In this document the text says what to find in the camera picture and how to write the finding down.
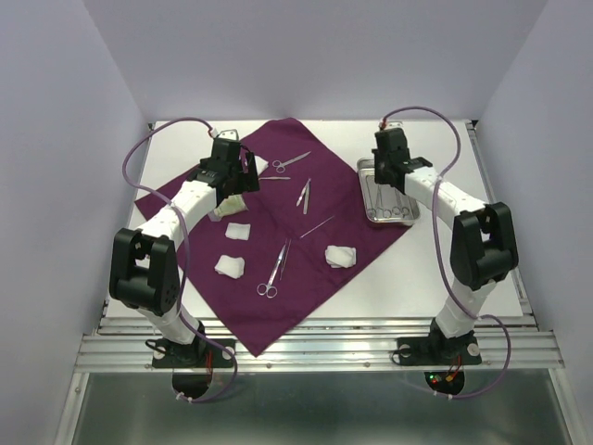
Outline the stainless steel instrument tray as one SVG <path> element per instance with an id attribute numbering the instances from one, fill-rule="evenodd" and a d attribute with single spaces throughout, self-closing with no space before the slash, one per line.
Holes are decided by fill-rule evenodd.
<path id="1" fill-rule="evenodd" d="M 399 224 L 403 226 L 414 225 L 421 217 L 421 212 L 417 202 L 403 194 L 402 200 L 405 206 L 410 209 L 410 215 L 402 218 L 392 214 L 390 218 L 377 217 L 375 214 L 375 199 L 377 183 L 374 180 L 374 162 L 373 159 L 359 159 L 357 162 L 357 172 L 360 180 L 360 189 L 362 193 L 363 205 L 367 220 L 373 224 Z M 396 205 L 395 188 L 381 184 L 383 202 L 386 209 L 391 209 Z"/>

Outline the steel forceps ring handled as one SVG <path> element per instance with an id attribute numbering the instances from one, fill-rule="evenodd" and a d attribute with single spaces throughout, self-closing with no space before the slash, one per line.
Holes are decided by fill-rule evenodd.
<path id="1" fill-rule="evenodd" d="M 377 185 L 376 199 L 375 199 L 375 214 L 377 217 L 390 218 L 392 216 L 391 209 L 386 209 L 383 202 L 382 186 Z"/>

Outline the thin steel probe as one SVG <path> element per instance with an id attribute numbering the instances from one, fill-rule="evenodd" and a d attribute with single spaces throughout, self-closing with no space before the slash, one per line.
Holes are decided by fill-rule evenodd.
<path id="1" fill-rule="evenodd" d="M 318 223 L 317 225 L 315 225 L 314 227 L 312 227 L 311 229 L 309 229 L 306 233 L 304 233 L 303 235 L 301 235 L 299 237 L 299 239 L 303 239 L 306 236 L 310 235 L 311 233 L 313 233 L 314 231 L 316 231 L 317 229 L 323 227 L 325 224 L 327 224 L 329 221 L 331 221 L 333 218 L 335 217 L 335 215 L 332 215 L 328 218 L 326 218 L 324 221 Z"/>

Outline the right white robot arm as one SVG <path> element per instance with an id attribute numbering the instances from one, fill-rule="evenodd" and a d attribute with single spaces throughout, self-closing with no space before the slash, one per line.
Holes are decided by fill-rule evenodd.
<path id="1" fill-rule="evenodd" d="M 510 208 L 488 204 L 447 182 L 431 162 L 410 155 L 400 128 L 375 133 L 375 182 L 394 187 L 432 212 L 437 262 L 445 274 L 438 224 L 451 230 L 449 252 L 453 283 L 435 318 L 439 331 L 426 339 L 429 356 L 446 362 L 460 350 L 458 337 L 473 330 L 480 311 L 497 284 L 518 265 L 518 251 Z"/>

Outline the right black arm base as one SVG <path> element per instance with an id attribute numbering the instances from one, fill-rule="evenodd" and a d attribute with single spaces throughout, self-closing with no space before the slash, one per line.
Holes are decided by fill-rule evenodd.
<path id="1" fill-rule="evenodd" d="M 401 366 L 479 365 L 482 356 L 474 331 L 460 337 L 447 338 L 431 323 L 429 333 L 418 337 L 398 337 L 397 347 L 390 354 L 393 363 Z"/>

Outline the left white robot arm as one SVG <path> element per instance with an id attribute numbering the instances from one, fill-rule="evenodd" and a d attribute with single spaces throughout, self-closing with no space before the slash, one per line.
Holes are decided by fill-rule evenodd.
<path id="1" fill-rule="evenodd" d="M 174 197 L 149 193 L 163 201 L 161 210 L 139 227 L 115 234 L 109 295 L 146 317 L 174 343 L 174 354 L 184 364 L 200 363 L 207 344 L 200 322 L 181 303 L 177 251 L 225 198 L 258 190 L 255 155 L 238 140 L 216 138 L 210 156 L 200 160 Z"/>

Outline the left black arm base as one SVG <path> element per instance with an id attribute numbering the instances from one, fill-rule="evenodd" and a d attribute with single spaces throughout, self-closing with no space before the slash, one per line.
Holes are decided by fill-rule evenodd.
<path id="1" fill-rule="evenodd" d="M 162 337 L 148 339 L 145 345 L 153 351 L 152 366 L 156 369 L 232 368 L 230 356 L 200 337 L 189 345 L 181 345 Z"/>

